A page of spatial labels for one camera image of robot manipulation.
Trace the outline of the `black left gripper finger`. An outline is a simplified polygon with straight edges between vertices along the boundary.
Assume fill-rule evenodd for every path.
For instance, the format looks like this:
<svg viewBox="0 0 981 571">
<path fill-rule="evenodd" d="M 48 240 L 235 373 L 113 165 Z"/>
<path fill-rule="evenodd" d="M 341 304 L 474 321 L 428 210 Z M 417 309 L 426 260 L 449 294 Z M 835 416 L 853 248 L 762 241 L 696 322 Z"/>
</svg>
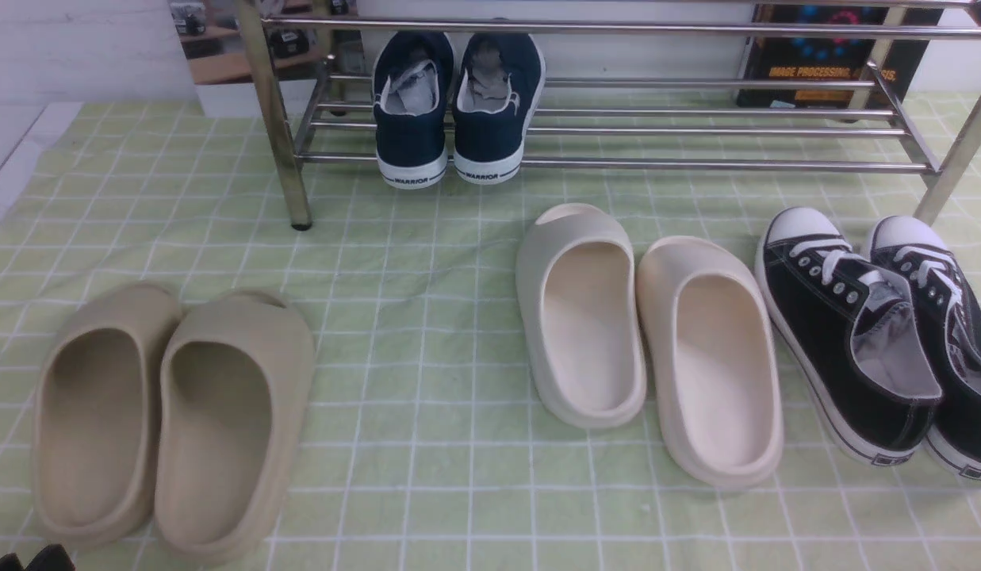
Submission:
<svg viewBox="0 0 981 571">
<path fill-rule="evenodd" d="M 24 571 L 24 566 L 15 553 L 8 553 L 0 557 L 0 571 Z"/>
</svg>

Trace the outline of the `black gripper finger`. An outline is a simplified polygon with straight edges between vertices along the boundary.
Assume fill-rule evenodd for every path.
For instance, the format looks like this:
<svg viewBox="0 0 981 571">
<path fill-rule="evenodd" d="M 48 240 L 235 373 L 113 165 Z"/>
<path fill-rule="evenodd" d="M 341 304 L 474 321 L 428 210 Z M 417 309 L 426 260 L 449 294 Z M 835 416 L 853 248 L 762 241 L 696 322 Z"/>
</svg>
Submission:
<svg viewBox="0 0 981 571">
<path fill-rule="evenodd" d="M 45 546 L 30 560 L 26 571 L 75 571 L 75 563 L 68 550 L 59 543 Z"/>
</svg>

